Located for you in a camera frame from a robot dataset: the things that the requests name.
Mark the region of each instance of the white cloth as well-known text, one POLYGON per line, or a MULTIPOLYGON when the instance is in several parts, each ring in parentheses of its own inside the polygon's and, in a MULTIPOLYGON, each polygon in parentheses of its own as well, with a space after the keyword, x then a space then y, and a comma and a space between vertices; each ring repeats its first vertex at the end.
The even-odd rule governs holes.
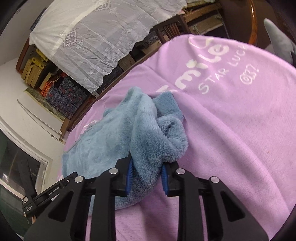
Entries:
POLYGON ((184 6, 185 0, 55 0, 30 44, 93 92, 136 42, 184 6))

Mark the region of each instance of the blue towel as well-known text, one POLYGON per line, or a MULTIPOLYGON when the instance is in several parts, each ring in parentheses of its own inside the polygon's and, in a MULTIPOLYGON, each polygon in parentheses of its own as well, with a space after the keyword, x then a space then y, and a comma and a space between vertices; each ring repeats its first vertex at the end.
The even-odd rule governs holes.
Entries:
POLYGON ((174 162, 187 150, 183 114, 171 92, 154 99, 133 87, 102 120, 90 126, 63 154, 64 177, 77 172, 86 179, 115 166, 118 159, 133 158, 133 184, 127 197, 116 197, 115 208, 134 205, 155 187, 163 162, 174 162))

